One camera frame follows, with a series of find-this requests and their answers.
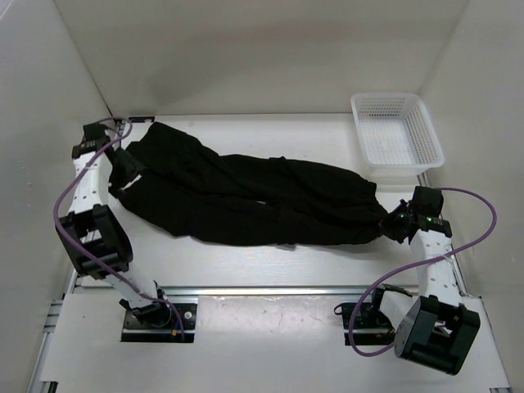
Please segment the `black trousers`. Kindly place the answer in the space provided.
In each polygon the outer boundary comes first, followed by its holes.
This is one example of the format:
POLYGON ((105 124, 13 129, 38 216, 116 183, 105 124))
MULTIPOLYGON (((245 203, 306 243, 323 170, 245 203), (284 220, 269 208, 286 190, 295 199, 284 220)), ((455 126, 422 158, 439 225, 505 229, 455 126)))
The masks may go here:
POLYGON ((221 156, 154 123, 127 147, 138 176, 113 183, 129 212, 175 237, 229 246, 362 245, 387 216, 377 186, 338 167, 285 157, 221 156))

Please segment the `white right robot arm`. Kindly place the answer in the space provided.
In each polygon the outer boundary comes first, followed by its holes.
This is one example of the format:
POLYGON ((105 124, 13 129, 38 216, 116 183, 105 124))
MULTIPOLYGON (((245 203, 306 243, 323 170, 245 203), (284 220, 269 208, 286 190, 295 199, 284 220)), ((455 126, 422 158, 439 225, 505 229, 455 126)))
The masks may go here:
POLYGON ((384 235, 399 243, 408 241, 420 260, 437 262, 418 266, 418 294, 389 284, 373 292, 368 319, 377 327, 394 328, 395 356, 456 375, 463 366, 480 329, 477 312, 467 309, 456 283, 451 227, 440 219, 442 203, 424 206, 400 204, 380 223, 384 235))

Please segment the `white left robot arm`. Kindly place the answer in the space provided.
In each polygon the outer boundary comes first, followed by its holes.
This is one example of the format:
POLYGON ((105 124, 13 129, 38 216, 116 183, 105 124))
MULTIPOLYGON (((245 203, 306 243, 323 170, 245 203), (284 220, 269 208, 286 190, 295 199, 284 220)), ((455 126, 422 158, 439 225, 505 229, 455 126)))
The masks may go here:
POLYGON ((108 206, 115 149, 97 152, 109 142, 106 134, 85 136, 73 147, 73 198, 66 215, 57 219, 56 230, 79 276, 112 286, 139 322, 162 328, 173 318, 165 293, 132 265, 130 240, 108 206))

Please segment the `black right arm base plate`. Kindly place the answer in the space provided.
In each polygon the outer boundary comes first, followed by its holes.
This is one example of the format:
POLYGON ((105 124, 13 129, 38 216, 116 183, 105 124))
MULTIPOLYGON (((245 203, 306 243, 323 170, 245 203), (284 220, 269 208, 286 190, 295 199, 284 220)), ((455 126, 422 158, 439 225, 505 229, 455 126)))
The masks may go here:
MULTIPOLYGON (((333 309, 343 322, 345 346, 351 346, 349 322, 355 306, 355 303, 346 302, 333 309)), ((364 302, 355 318, 353 337, 357 346, 389 346, 394 344, 395 327, 387 315, 371 303, 364 302)))

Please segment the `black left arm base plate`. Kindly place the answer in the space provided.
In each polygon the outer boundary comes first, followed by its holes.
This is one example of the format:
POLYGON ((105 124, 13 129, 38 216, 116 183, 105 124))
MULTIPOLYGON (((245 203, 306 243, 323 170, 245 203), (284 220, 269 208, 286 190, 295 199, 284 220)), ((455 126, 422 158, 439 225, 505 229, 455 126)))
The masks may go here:
POLYGON ((193 343, 197 325, 197 303, 175 303, 181 322, 164 304, 132 309, 126 300, 120 341, 135 343, 193 343))

